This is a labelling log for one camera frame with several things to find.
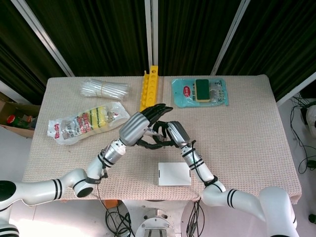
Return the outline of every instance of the sponge package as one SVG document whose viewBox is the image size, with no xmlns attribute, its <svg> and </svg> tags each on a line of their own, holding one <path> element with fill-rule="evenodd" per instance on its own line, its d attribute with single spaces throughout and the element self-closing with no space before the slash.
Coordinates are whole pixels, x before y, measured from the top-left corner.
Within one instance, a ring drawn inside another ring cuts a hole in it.
<svg viewBox="0 0 316 237">
<path fill-rule="evenodd" d="M 72 145 L 93 134 L 116 128 L 129 118 L 120 102 L 109 102 L 75 116 L 50 120 L 47 135 L 58 144 Z"/>
<path fill-rule="evenodd" d="M 174 79 L 174 103 L 178 107 L 213 107 L 228 105 L 226 83 L 222 78 Z"/>
</svg>

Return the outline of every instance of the beige textured tablecloth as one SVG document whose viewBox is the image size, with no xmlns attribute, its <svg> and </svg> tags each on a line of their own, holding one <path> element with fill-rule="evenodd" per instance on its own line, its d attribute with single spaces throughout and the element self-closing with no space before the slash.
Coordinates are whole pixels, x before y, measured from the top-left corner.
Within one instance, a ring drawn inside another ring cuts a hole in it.
<svg viewBox="0 0 316 237">
<path fill-rule="evenodd" d="M 269 80 L 260 76 L 219 76 L 226 81 L 229 106 L 177 108 L 174 105 L 171 81 L 160 77 L 157 102 L 174 110 L 160 120 L 178 120 L 207 166 L 227 189 L 234 188 L 258 195 L 266 186 L 280 186 L 288 191 L 292 203 L 301 196 L 301 186 L 292 161 Z M 211 78 L 195 76 L 189 78 Z M 110 101 L 80 96 L 85 78 L 51 78 L 40 109 L 23 181 L 35 182 L 58 178 L 74 168 L 88 164 L 112 139 L 119 128 L 93 135 L 74 145 L 58 145 L 47 136 L 50 119 L 76 115 Z M 139 110 L 142 77 L 99 77 L 106 81 L 127 82 L 130 96 L 122 102 L 133 115 Z M 150 151 L 141 147 L 126 149 L 109 171 L 109 178 L 99 186 L 102 199 L 171 199 L 190 200 L 199 197 L 203 184 L 192 179 L 187 187 L 159 187 L 158 162 L 182 162 L 176 148 Z M 75 199 L 71 189 L 63 199 Z M 96 198 L 95 193 L 87 199 Z"/>
</svg>

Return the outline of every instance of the black stripe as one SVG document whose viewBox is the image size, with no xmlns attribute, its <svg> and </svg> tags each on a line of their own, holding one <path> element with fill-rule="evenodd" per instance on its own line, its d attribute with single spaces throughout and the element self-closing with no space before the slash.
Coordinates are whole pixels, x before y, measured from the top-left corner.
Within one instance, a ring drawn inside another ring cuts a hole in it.
<svg viewBox="0 0 316 237">
<path fill-rule="evenodd" d="M 196 150 L 195 148 L 189 150 L 189 151 L 188 151 L 187 153 L 185 153 L 182 157 L 185 157 L 186 155 L 190 154 L 191 152 L 194 152 L 195 150 Z"/>
<path fill-rule="evenodd" d="M 8 206 L 8 207 L 6 207 L 5 209 L 0 210 L 0 212 L 7 210 L 9 207 L 11 207 L 11 205 Z"/>
<path fill-rule="evenodd" d="M 52 181 L 54 182 L 54 184 L 55 184 L 55 189 L 56 189 L 56 193 L 55 193 L 55 198 L 54 198 L 54 200 L 56 200 L 56 198 L 57 198 L 57 194 L 58 194 L 58 187 L 57 187 L 57 183 L 56 183 L 56 181 L 54 180 L 54 179 L 52 179 Z"/>
<path fill-rule="evenodd" d="M 231 195 L 231 206 L 232 206 L 232 208 L 234 208 L 234 206 L 233 206 L 233 195 L 234 195 L 234 193 L 236 192 L 237 190 L 234 190 L 233 192 L 232 192 L 232 195 Z"/>
<path fill-rule="evenodd" d="M 61 195 L 63 194 L 63 186 L 61 185 L 61 182 L 60 182 L 59 179 L 57 179 L 57 181 L 58 181 L 59 186 L 60 186 L 60 192 L 59 192 L 59 197 L 58 197 L 58 199 L 60 199 L 60 198 L 61 198 Z"/>
<path fill-rule="evenodd" d="M 112 165 L 114 165 L 113 163 L 109 162 L 106 158 L 103 158 L 105 161 L 107 161 L 107 162 L 109 163 L 109 164 L 106 164 L 106 163 L 102 160 L 102 158 L 100 157 L 100 155 L 98 155 L 98 159 L 99 159 L 99 161 L 102 163 L 102 166 L 105 165 L 107 168 L 111 168 Z"/>
<path fill-rule="evenodd" d="M 5 232 L 5 231 L 15 231 L 17 233 L 19 233 L 17 228 L 4 228 L 4 229 L 0 229 L 0 232 Z"/>
<path fill-rule="evenodd" d="M 108 159 L 106 159 L 105 157 L 103 158 L 107 163 L 109 163 L 110 165 L 114 165 L 112 162 L 110 162 Z"/>
<path fill-rule="evenodd" d="M 19 237 L 19 235 L 17 235 L 17 234 L 5 234 L 1 237 Z"/>
<path fill-rule="evenodd" d="M 90 113 L 90 125 L 91 125 L 91 129 L 93 130 L 93 124 L 92 124 L 92 110 L 90 110 L 89 113 Z"/>
<path fill-rule="evenodd" d="M 194 169 L 198 168 L 199 166 L 201 166 L 201 165 L 203 165 L 203 164 L 204 164 L 204 162 L 198 164 L 197 166 L 194 166 L 191 170 L 194 170 Z"/>
<path fill-rule="evenodd" d="M 228 204 L 229 207 L 231 207 L 229 205 L 229 195 L 231 194 L 232 191 L 233 191 L 233 189 L 230 189 L 230 191 L 228 192 L 228 195 L 227 195 L 227 204 Z"/>
<path fill-rule="evenodd" d="M 198 164 L 201 160 L 203 160 L 203 159 L 199 159 L 199 160 L 198 160 L 198 161 L 196 161 L 195 163 L 193 163 L 193 164 L 189 165 L 189 168 L 191 168 L 192 166 L 194 166 L 194 164 Z"/>
<path fill-rule="evenodd" d="M 73 186 L 73 189 L 75 188 L 75 186 L 77 186 L 77 184 L 83 182 L 85 179 L 81 179 L 80 181 L 76 182 L 75 185 Z"/>
<path fill-rule="evenodd" d="M 99 122 L 99 111 L 98 108 L 96 108 L 97 111 L 97 123 L 98 123 L 98 127 L 100 127 L 100 122 Z"/>
<path fill-rule="evenodd" d="M 215 185 L 221 191 L 221 193 L 223 192 L 223 190 L 218 185 L 216 184 L 211 184 L 211 185 Z"/>
</svg>

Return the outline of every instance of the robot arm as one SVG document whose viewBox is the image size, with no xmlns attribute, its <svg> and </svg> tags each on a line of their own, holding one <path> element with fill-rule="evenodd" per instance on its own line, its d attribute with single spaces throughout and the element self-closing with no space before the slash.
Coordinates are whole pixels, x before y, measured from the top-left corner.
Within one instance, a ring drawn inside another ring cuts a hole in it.
<svg viewBox="0 0 316 237">
<path fill-rule="evenodd" d="M 59 179 L 35 183 L 0 181 L 0 237 L 19 236 L 16 227 L 9 224 L 11 205 L 15 201 L 21 199 L 26 205 L 38 205 L 59 200 L 68 187 L 79 198 L 88 196 L 101 179 L 107 177 L 107 168 L 111 168 L 125 154 L 125 148 L 134 146 L 153 123 L 171 110 L 165 104 L 157 104 L 134 114 L 119 130 L 119 138 L 98 154 L 86 172 L 75 169 Z"/>
<path fill-rule="evenodd" d="M 287 192 L 278 187 L 264 188 L 259 198 L 225 186 L 207 168 L 183 126 L 172 121 L 162 125 L 174 146 L 181 150 L 185 162 L 195 176 L 204 183 L 201 199 L 208 206 L 228 206 L 250 213 L 266 222 L 268 236 L 298 237 L 295 214 Z"/>
</svg>

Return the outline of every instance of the white card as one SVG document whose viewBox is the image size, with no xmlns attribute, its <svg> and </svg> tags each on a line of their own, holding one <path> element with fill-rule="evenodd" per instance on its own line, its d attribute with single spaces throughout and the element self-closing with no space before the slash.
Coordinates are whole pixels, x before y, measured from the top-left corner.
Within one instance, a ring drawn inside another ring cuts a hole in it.
<svg viewBox="0 0 316 237">
<path fill-rule="evenodd" d="M 191 185 L 190 169 L 185 162 L 159 162 L 159 186 Z"/>
</svg>

